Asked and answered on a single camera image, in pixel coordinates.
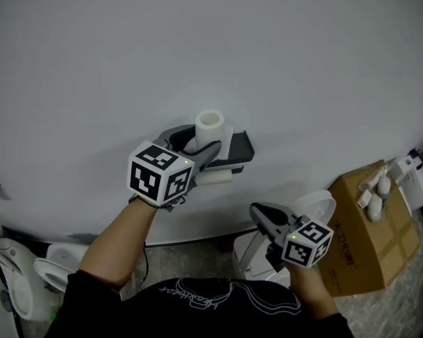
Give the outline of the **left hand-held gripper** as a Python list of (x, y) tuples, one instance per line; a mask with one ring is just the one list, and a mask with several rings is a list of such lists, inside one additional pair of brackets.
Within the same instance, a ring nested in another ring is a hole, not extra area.
[(221, 150), (217, 140), (188, 153), (184, 148), (194, 137), (194, 124), (180, 125), (141, 143), (128, 159), (127, 188), (149, 205), (172, 211), (187, 193), (192, 173), (202, 172)]

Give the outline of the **person's left forearm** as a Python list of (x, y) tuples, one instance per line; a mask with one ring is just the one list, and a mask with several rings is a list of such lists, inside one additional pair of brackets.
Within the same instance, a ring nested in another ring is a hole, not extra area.
[(140, 199), (129, 203), (89, 246), (80, 270), (121, 290), (142, 254), (156, 212)]

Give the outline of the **white boxy appliance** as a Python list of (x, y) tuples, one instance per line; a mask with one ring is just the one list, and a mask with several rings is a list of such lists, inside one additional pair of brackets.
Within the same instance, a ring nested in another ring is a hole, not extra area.
[(390, 165), (389, 173), (401, 189), (411, 210), (423, 207), (423, 162), (417, 154), (396, 159)]

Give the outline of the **white oval plastic part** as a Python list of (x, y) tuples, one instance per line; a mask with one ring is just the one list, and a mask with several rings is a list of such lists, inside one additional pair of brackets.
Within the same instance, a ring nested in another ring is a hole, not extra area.
[(379, 222), (382, 219), (383, 208), (383, 199), (379, 195), (373, 194), (367, 205), (369, 221), (372, 223)]
[(376, 190), (379, 196), (386, 196), (389, 194), (391, 190), (391, 181), (387, 175), (382, 175), (379, 178), (377, 182)]

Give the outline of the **white toilet seat lid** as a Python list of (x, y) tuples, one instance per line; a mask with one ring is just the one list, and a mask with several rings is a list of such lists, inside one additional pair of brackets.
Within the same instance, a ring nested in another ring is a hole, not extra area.
[(56, 243), (47, 249), (45, 258), (36, 258), (35, 272), (54, 289), (65, 292), (68, 276), (78, 271), (88, 245)]

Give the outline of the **black printed t-shirt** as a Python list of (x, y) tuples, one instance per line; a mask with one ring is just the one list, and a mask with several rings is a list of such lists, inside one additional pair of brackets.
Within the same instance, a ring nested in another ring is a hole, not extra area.
[(335, 313), (316, 320), (274, 282), (172, 278), (123, 301), (81, 270), (45, 338), (353, 338)]

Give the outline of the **white bagged tube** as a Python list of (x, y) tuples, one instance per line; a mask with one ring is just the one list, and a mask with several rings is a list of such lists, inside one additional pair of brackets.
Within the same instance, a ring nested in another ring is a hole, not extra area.
[(373, 189), (380, 179), (385, 175), (385, 168), (380, 167), (376, 171), (374, 171), (369, 177), (361, 181), (361, 183), (358, 184), (358, 189), (363, 192), (364, 190), (371, 190)]

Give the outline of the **white paper roll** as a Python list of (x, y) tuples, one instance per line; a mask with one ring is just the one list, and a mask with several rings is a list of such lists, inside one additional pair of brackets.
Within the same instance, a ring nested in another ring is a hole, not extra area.
[(209, 109), (195, 118), (195, 136), (186, 144), (184, 151), (194, 153), (207, 144), (220, 141), (221, 148), (214, 160), (226, 160), (229, 156), (234, 127), (229, 125), (222, 112)]

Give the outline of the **brown cardboard box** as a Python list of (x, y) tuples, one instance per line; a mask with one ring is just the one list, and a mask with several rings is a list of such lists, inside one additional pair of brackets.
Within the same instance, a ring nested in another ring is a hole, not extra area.
[(334, 235), (318, 266), (333, 297), (387, 288), (419, 250), (412, 216), (396, 184), (391, 185), (379, 222), (371, 222), (357, 203), (359, 184), (383, 164), (378, 161), (341, 175), (329, 188), (336, 201), (329, 221)]

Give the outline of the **small white box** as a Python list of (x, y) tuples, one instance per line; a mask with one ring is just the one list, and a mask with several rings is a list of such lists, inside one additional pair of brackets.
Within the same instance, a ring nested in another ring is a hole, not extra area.
[(372, 193), (366, 189), (361, 193), (359, 199), (357, 200), (357, 205), (361, 209), (365, 209), (366, 207), (368, 207), (371, 198), (372, 198)]

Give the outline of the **person's right forearm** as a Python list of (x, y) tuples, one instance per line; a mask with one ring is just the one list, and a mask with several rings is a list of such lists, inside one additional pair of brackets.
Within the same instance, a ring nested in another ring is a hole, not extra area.
[(291, 290), (314, 319), (321, 320), (338, 313), (335, 301), (314, 268), (291, 263), (287, 263), (286, 268), (290, 272)]

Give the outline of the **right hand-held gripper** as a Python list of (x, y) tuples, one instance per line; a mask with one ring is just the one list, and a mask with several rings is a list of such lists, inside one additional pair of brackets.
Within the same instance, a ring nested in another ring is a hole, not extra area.
[[(285, 263), (311, 268), (322, 259), (333, 238), (333, 230), (319, 220), (299, 219), (285, 207), (272, 203), (252, 203), (250, 217), (272, 242), (266, 259), (279, 272)], [(286, 225), (293, 225), (286, 231)]]

